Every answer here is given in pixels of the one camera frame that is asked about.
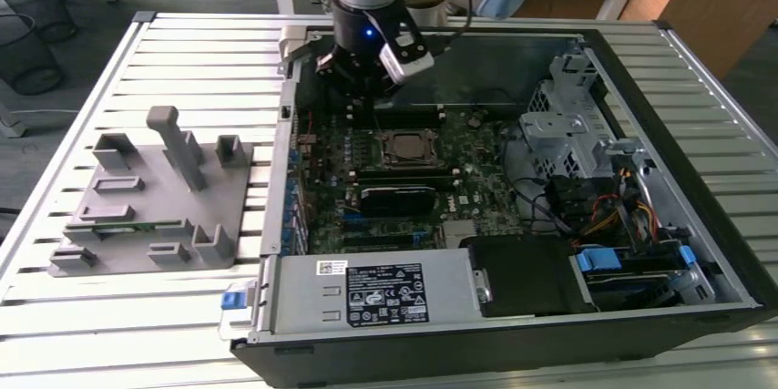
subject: metal slotted platform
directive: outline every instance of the metal slotted platform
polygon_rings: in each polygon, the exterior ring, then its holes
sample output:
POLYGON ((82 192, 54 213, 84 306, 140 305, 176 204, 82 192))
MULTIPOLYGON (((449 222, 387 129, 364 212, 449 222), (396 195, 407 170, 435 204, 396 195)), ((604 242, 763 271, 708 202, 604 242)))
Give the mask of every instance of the metal slotted platform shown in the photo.
MULTIPOLYGON (((133 23, 73 127, 0 247, 0 386, 265 387, 218 339, 220 293, 257 272, 265 186, 281 77, 277 40, 285 25, 328 25, 325 17, 158 14, 133 23), (254 145, 238 240, 226 270, 52 278, 60 245, 104 132, 160 144, 145 110, 174 105, 200 142, 238 134, 254 145)), ((696 65, 672 33, 651 24, 591 21, 481 22, 477 26, 595 27, 620 56, 724 210, 778 279, 778 159, 739 107, 696 65)), ((615 100, 616 119, 633 132, 615 100)), ((589 363, 369 387, 577 388, 774 387, 778 321, 708 336, 653 359, 589 363)))

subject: power supply label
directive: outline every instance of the power supply label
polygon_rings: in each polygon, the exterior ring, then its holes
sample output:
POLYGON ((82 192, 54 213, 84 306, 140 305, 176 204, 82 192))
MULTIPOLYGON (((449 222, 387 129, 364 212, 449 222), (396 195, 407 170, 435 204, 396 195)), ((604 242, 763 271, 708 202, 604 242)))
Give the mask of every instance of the power supply label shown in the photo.
POLYGON ((419 263, 347 268, 345 290, 352 327, 429 321, 419 263))

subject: mesh trash bin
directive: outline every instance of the mesh trash bin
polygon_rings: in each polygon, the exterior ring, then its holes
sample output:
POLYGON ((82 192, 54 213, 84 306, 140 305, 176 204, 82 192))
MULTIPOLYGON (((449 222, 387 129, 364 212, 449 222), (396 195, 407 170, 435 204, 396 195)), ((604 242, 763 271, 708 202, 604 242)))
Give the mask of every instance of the mesh trash bin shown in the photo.
POLYGON ((46 43, 66 40, 76 27, 64 0, 5 0, 16 14, 33 18, 36 32, 46 43))
POLYGON ((20 95, 56 87, 64 74, 26 15, 0 15, 0 79, 20 95))

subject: white cable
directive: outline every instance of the white cable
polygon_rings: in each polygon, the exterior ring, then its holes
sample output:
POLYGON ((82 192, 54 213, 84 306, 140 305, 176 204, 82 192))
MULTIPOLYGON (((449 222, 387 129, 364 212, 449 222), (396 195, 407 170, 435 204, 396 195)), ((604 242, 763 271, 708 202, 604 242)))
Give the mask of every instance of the white cable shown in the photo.
POLYGON ((21 111, 10 111, 10 114, 32 114, 32 113, 77 113, 77 109, 24 109, 21 111))

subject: green circuit board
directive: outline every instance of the green circuit board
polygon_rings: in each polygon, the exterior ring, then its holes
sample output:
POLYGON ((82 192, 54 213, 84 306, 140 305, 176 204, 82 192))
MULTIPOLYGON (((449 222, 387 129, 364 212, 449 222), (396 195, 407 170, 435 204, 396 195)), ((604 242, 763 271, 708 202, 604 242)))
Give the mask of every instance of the green circuit board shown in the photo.
POLYGON ((500 120, 472 123, 476 111, 471 108, 445 109, 445 122, 439 128, 424 130, 435 137, 439 166, 456 169, 460 180, 452 191, 436 192, 433 208, 423 216, 361 217, 359 190, 363 187, 348 182, 348 173, 353 169, 387 168, 380 146, 384 131, 353 129, 344 120, 332 118, 329 123, 312 130, 309 136, 303 136, 308 140, 303 177, 308 253, 383 251, 380 245, 365 248, 344 245, 348 238, 379 236, 413 235, 413 248, 444 248, 441 224, 447 220, 472 220, 477 235, 521 232, 515 197, 497 160, 507 124, 500 120))

